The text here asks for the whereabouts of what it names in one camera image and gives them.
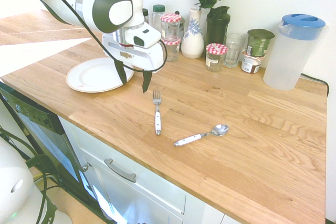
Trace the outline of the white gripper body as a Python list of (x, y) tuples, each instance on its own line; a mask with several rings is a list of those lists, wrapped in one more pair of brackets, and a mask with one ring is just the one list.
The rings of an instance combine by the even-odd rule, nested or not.
[(103, 34), (102, 44), (116, 59), (143, 70), (158, 69), (164, 62), (163, 48), (159, 43), (155, 43), (150, 48), (122, 47), (113, 40), (112, 35)]

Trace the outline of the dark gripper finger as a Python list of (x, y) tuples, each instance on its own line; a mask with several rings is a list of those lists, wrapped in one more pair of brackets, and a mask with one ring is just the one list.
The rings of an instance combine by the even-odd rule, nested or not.
[(152, 78), (152, 72), (143, 70), (142, 74), (143, 74), (142, 91), (143, 91), (143, 93), (145, 93), (145, 92), (147, 92), (148, 87), (150, 85), (151, 78)]
[(126, 75), (125, 70), (124, 70), (124, 64), (123, 64), (123, 62), (120, 61), (120, 60), (116, 60), (116, 59), (114, 59), (113, 61), (114, 61), (115, 69), (116, 69), (116, 71), (118, 73), (118, 76), (119, 76), (121, 82), (123, 84), (126, 84), (126, 82), (127, 82), (127, 75)]

